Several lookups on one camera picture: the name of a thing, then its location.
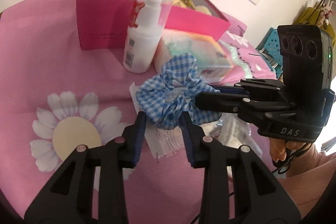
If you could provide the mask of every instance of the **camera lens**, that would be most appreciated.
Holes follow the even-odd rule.
[[[293,48],[294,54],[296,55],[302,54],[302,42],[298,37],[292,38],[292,48]]]
[[[315,59],[317,57],[317,47],[315,42],[313,42],[312,40],[307,42],[307,55],[310,59]]]
[[[288,48],[288,40],[287,40],[285,37],[283,37],[283,38],[281,39],[281,43],[282,43],[283,48],[284,48],[285,50],[287,50],[287,48]]]

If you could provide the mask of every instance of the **human hand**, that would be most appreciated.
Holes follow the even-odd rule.
[[[272,160],[276,163],[281,160],[284,161],[286,159],[286,148],[290,150],[299,150],[302,148],[305,143],[301,142],[287,142],[285,140],[273,139],[269,138],[270,148],[269,153],[271,155]],[[310,147],[310,144],[307,145],[303,151],[307,150]]]

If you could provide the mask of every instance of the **metal screw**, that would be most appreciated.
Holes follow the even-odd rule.
[[[248,145],[242,145],[242,146],[240,147],[240,150],[241,150],[242,152],[248,153],[248,152],[251,151],[251,148],[250,148]]]
[[[79,145],[77,146],[77,152],[84,152],[87,149],[86,145]]]
[[[122,137],[122,136],[117,137],[117,138],[114,139],[115,143],[124,143],[124,141],[125,141],[125,138]]]
[[[211,143],[213,138],[211,136],[204,136],[203,137],[203,142],[205,143]]]

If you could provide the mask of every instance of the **tissue pack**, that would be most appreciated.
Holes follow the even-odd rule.
[[[153,63],[157,73],[174,55],[190,53],[197,59],[197,77],[205,83],[218,83],[231,71],[231,57],[210,36],[176,30],[164,30]]]

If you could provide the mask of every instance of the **barcode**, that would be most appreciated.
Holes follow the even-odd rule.
[[[134,40],[133,39],[129,39],[129,46],[131,46],[132,48],[134,47]]]
[[[128,67],[132,68],[134,54],[130,54],[129,52],[126,53],[125,63]]]

